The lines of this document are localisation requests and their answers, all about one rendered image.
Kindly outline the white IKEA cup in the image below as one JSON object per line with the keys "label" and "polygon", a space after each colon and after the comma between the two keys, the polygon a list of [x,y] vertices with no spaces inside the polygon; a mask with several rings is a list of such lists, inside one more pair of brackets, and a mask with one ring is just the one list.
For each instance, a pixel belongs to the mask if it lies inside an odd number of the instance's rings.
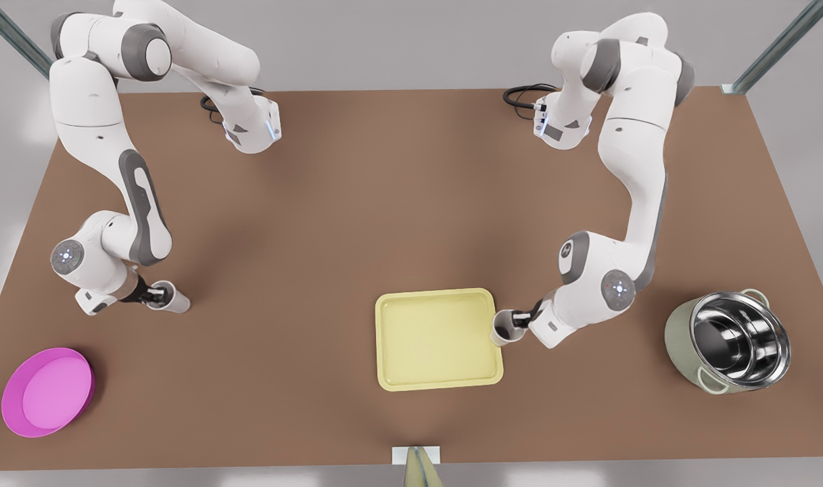
{"label": "white IKEA cup", "polygon": [[494,315],[490,339],[495,346],[506,346],[522,339],[525,335],[526,329],[515,323],[514,312],[514,309],[502,309]]}
{"label": "white IKEA cup", "polygon": [[191,300],[170,281],[156,281],[143,296],[150,309],[182,314],[191,308]]}

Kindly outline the pale yellow tray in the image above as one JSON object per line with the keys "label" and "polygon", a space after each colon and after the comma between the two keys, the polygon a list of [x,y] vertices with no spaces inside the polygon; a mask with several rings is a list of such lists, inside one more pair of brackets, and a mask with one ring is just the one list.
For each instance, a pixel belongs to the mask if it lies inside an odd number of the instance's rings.
{"label": "pale yellow tray", "polygon": [[375,305],[377,380],[388,392],[488,386],[504,366],[492,342],[494,297],[486,289],[413,291]]}

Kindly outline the magenta bowl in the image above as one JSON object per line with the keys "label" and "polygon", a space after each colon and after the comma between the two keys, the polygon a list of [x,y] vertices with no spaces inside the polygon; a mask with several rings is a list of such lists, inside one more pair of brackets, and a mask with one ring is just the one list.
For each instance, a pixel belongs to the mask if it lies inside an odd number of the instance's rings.
{"label": "magenta bowl", "polygon": [[48,436],[83,414],[94,393],[95,372],[80,352],[46,349],[10,376],[1,401],[3,422],[24,438]]}

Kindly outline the green steel pot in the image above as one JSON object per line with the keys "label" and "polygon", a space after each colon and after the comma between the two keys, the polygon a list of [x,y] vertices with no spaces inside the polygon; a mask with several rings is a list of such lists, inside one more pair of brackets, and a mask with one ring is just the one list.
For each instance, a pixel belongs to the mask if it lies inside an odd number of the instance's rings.
{"label": "green steel pot", "polygon": [[769,388],[791,367],[791,340],[757,289],[718,291],[679,305],[664,340],[674,367],[706,394]]}

